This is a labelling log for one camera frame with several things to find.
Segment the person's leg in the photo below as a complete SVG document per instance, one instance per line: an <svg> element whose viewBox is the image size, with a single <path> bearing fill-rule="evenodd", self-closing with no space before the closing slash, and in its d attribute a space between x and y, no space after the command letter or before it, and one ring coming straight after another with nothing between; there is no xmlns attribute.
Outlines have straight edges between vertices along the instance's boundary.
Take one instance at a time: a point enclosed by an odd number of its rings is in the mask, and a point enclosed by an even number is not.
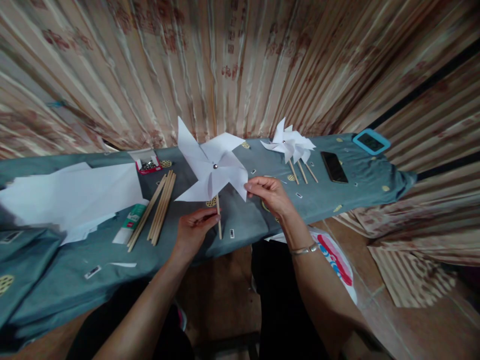
<svg viewBox="0 0 480 360"><path fill-rule="evenodd" d="M260 359L328 359L302 302L287 244L254 243L251 270L261 300Z"/></svg>
<svg viewBox="0 0 480 360"><path fill-rule="evenodd" d="M86 318L68 351L66 360L92 359L148 284L148 280L140 279L120 286L109 301ZM163 324L154 359L194 358L192 345L179 325L178 308L172 305Z"/></svg>

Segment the bracelet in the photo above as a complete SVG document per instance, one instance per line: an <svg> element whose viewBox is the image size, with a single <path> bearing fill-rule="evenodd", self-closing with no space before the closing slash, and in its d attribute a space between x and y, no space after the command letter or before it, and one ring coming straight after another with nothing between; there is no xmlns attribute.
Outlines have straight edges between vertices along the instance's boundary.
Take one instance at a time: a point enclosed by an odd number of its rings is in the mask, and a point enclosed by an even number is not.
<svg viewBox="0 0 480 360"><path fill-rule="evenodd" d="M320 244L316 242L309 247L304 247L298 250L292 250L290 251L290 254L298 256L298 255L316 252L318 249L320 249Z"/></svg>

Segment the black phone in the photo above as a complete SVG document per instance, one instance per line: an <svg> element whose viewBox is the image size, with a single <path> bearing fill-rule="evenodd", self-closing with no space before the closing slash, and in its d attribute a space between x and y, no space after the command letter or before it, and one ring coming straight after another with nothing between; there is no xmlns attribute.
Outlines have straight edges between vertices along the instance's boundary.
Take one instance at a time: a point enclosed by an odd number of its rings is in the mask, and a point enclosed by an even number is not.
<svg viewBox="0 0 480 360"><path fill-rule="evenodd" d="M325 163L326 171L328 172L330 180L334 183L348 184L349 181L344 173L344 169L342 169L342 165L340 165L337 155L333 152L326 151L322 151L320 154Z"/></svg>

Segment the digital clock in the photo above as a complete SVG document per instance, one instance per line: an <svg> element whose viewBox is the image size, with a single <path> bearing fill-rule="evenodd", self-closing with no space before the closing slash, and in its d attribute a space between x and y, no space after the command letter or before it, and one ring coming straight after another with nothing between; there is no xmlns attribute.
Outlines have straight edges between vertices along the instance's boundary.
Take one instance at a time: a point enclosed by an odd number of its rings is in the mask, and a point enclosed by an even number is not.
<svg viewBox="0 0 480 360"><path fill-rule="evenodd" d="M356 135L352 141L370 155L378 155L390 147L390 141L369 128Z"/></svg>

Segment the glue stick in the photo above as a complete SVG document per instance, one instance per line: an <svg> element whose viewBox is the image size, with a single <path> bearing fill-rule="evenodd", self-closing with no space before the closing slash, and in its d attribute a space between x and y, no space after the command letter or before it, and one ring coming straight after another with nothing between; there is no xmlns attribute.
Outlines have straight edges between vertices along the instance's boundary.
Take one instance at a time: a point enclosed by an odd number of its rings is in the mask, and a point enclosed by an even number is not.
<svg viewBox="0 0 480 360"><path fill-rule="evenodd" d="M148 200L143 199L140 203L136 204L131 210L128 216L126 217L123 225L120 230L115 235L112 243L114 244L126 244L129 242L130 237L134 233L134 230L137 228L142 215L149 204Z"/></svg>

